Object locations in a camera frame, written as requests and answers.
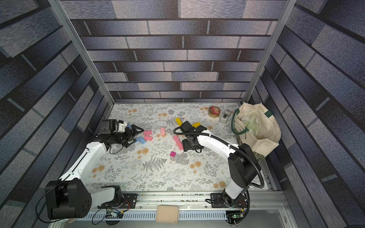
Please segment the pink block three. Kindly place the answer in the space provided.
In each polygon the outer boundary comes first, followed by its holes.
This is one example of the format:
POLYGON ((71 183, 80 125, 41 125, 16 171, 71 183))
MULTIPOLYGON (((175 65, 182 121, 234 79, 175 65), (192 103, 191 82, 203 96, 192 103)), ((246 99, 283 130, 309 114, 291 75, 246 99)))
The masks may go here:
POLYGON ((177 146, 179 147, 180 150, 183 151, 183 145, 180 141, 177 142, 177 146))

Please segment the pink block five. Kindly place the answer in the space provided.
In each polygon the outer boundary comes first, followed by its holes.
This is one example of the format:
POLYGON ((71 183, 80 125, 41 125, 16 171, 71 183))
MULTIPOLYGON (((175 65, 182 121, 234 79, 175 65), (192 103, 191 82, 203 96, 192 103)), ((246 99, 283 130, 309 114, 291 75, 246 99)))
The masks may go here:
POLYGON ((173 136, 173 139, 176 143, 180 143, 179 137, 177 135, 173 136))

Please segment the pink block two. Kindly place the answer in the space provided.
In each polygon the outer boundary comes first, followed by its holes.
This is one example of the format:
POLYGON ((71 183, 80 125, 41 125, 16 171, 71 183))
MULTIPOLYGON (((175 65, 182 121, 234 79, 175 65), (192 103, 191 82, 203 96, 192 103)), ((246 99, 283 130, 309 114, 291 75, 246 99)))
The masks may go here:
POLYGON ((145 135, 144 136, 144 140, 146 140, 146 141, 152 141, 153 140, 153 137, 148 136, 148 135, 145 135))

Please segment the yellow block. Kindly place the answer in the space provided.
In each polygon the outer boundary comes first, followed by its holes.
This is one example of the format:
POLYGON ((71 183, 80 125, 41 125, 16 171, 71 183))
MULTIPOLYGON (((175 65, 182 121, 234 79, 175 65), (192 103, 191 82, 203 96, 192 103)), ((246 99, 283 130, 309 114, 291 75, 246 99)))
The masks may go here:
POLYGON ((176 118, 175 120, 176 120, 178 126, 181 126, 182 125, 182 121, 180 120, 180 118, 176 118))
POLYGON ((194 127, 194 128, 197 128, 197 127, 199 127, 201 125, 201 123, 200 122, 197 122, 197 123, 194 123, 192 126, 194 127))

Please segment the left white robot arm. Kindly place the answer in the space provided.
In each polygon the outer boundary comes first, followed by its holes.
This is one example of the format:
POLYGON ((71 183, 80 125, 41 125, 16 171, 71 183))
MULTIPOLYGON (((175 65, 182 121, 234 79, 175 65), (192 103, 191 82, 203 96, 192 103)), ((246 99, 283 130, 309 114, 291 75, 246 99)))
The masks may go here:
POLYGON ((136 142, 135 136, 144 130, 123 121, 107 120, 90 141, 75 163, 58 179, 50 181, 45 188, 47 214, 50 220, 77 219, 85 217, 93 208, 117 210, 128 203, 118 185, 110 185, 93 193, 86 189, 84 180, 100 158, 119 144, 128 148, 136 142))

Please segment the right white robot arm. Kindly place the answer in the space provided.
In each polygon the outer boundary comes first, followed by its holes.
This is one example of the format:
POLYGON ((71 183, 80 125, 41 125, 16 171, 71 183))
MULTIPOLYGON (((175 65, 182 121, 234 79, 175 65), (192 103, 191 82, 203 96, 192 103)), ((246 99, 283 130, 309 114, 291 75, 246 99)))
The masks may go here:
POLYGON ((223 190, 219 204, 228 208, 234 207, 239 201, 239 196, 246 193, 250 187, 264 188, 265 181, 260 164, 247 144, 233 144, 208 132, 183 135, 186 137, 182 143, 185 151, 200 153, 206 147, 228 163, 231 181, 223 190))

